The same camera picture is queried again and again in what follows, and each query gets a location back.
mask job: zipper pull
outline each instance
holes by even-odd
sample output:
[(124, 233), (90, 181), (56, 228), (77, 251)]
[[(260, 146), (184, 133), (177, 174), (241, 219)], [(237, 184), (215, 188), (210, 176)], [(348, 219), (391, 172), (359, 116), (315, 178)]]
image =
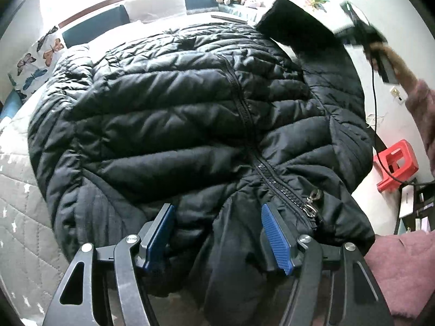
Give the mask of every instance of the zipper pull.
[(316, 218), (319, 215), (319, 211), (317, 210), (314, 202), (321, 200), (323, 197), (323, 191), (316, 189), (311, 191), (309, 197), (306, 198), (306, 202), (304, 202), (304, 212), (310, 218)]

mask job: black cable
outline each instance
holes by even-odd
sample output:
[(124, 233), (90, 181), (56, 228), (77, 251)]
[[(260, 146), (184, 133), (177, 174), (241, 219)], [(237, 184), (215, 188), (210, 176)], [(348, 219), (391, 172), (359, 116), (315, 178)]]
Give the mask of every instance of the black cable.
[[(376, 130), (377, 130), (377, 127), (378, 127), (378, 105), (377, 105), (377, 102), (376, 102), (376, 92), (375, 92), (375, 70), (373, 69), (373, 60), (371, 58), (370, 46), (367, 47), (367, 51), (368, 51), (368, 54), (369, 54), (369, 60), (370, 60), (370, 65), (371, 65), (371, 86), (373, 88), (373, 98), (375, 100), (375, 135), (376, 135)], [(379, 152), (378, 152), (377, 146), (376, 146), (376, 136), (374, 138), (374, 141), (375, 141), (376, 156), (378, 157), (379, 164), (380, 164), (380, 166), (385, 170), (385, 172), (392, 179), (394, 179), (395, 181), (397, 181), (397, 182), (399, 182), (401, 184), (412, 185), (412, 186), (425, 186), (425, 185), (431, 185), (431, 184), (435, 183), (435, 180), (428, 181), (428, 182), (425, 182), (425, 183), (410, 183), (409, 181), (402, 181), (402, 180), (398, 179), (397, 177), (393, 176), (390, 173), (390, 171), (384, 167), (384, 165), (382, 164), (381, 158), (379, 157)]]

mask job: human arm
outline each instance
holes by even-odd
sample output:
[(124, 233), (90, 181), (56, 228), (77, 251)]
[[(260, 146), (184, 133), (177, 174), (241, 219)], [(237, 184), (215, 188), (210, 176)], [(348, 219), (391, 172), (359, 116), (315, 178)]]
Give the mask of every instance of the human arm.
[[(414, 118), (429, 158), (432, 174), (435, 176), (435, 91), (423, 80), (418, 80), (405, 61), (389, 46), (382, 43), (370, 45), (371, 51), (381, 51), (390, 60), (396, 78), (408, 95), (406, 108)], [(376, 60), (373, 69), (378, 71)]]

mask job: jacket zipper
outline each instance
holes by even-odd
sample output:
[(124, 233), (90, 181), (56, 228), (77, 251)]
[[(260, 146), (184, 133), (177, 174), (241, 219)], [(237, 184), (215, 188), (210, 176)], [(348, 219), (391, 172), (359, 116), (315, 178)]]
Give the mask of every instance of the jacket zipper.
[(247, 105), (241, 96), (240, 83), (237, 80), (237, 77), (228, 60), (221, 55), (218, 55), (218, 57), (225, 62), (225, 76), (228, 78), (230, 83), (234, 85), (234, 90), (236, 91), (234, 101), (243, 120), (248, 137), (248, 145), (251, 149), (251, 155), (253, 155), (253, 157), (259, 162), (259, 164), (255, 166), (256, 170), (260, 173), (266, 185), (268, 185), (276, 194), (278, 194), (279, 197), (281, 197), (281, 199), (284, 200), (284, 202), (287, 203), (289, 207), (292, 208), (293, 212), (303, 220), (308, 228), (311, 228), (313, 231), (315, 231), (317, 228), (316, 222), (318, 218), (317, 208), (315, 208), (315, 205), (312, 201), (307, 200), (304, 202), (301, 198), (299, 198), (299, 196), (292, 189), (290, 189), (281, 179), (279, 179), (275, 171), (261, 156), (255, 145), (254, 124), (252, 122), (249, 109), (247, 108)]

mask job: pink sleeve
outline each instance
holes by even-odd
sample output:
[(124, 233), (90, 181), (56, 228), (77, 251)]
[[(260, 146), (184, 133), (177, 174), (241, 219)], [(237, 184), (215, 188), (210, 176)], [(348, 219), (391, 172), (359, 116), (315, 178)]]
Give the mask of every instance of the pink sleeve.
[(415, 319), (435, 289), (435, 232), (376, 236), (364, 258), (391, 314)]
[(435, 91), (419, 80), (408, 93), (406, 108), (414, 118), (435, 176)]

